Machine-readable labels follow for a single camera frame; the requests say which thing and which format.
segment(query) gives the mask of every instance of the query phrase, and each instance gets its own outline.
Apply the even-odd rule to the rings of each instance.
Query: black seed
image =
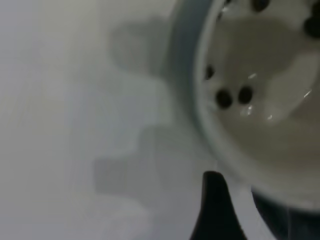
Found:
[[[221,109],[228,109],[233,103],[231,94],[227,89],[219,90],[216,93],[215,101]]]
[[[265,10],[270,3],[270,0],[251,0],[252,9],[257,13]]]
[[[239,103],[248,104],[252,100],[254,91],[250,86],[244,86],[241,88],[238,96]]]
[[[312,16],[303,25],[305,34],[314,39],[320,39],[320,17]]]
[[[211,65],[208,65],[206,67],[206,70],[205,70],[205,79],[208,80],[210,78],[212,78],[214,75],[215,75],[215,69],[213,68],[213,66]]]
[[[320,17],[320,1],[313,4],[311,14],[313,17]]]

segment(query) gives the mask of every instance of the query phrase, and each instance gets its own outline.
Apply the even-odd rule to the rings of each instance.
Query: black dot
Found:
[[[206,67],[206,70],[205,70],[205,79],[208,80],[210,78],[212,78],[214,75],[215,75],[215,69],[213,68],[213,66],[211,65],[208,65]]]
[[[238,96],[239,103],[248,104],[251,102],[254,91],[250,86],[244,86],[241,88]]]
[[[313,17],[320,17],[320,1],[313,4],[311,14]]]
[[[314,39],[320,39],[320,17],[312,16],[303,25],[305,34]]]
[[[252,9],[260,13],[269,6],[270,0],[251,0]]]
[[[215,101],[221,109],[228,109],[233,103],[231,94],[227,89],[219,90],[215,95]]]

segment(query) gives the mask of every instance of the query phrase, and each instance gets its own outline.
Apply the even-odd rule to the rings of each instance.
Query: black object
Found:
[[[251,0],[252,9],[260,13],[265,10],[270,4],[270,0]]]
[[[254,90],[250,86],[244,86],[240,89],[238,101],[241,104],[248,104],[251,102],[254,95]]]
[[[205,79],[209,80],[215,75],[216,71],[213,66],[208,65],[205,70]]]
[[[314,39],[320,39],[320,17],[311,16],[303,24],[305,34]]]
[[[255,206],[277,240],[319,240],[320,214],[289,208],[252,193]]]
[[[203,174],[201,209],[191,240],[247,240],[226,180],[218,172]]]
[[[311,14],[313,17],[320,17],[320,1],[312,5]]]
[[[231,107],[231,105],[233,103],[231,94],[227,89],[219,90],[215,95],[215,101],[216,101],[216,104],[221,109],[224,109],[224,110]]]

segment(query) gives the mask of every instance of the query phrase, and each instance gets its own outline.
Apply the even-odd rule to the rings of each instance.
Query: white surface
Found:
[[[0,2],[2,240],[189,239],[215,163],[148,74],[173,6]],[[261,239],[248,189],[231,191]]]

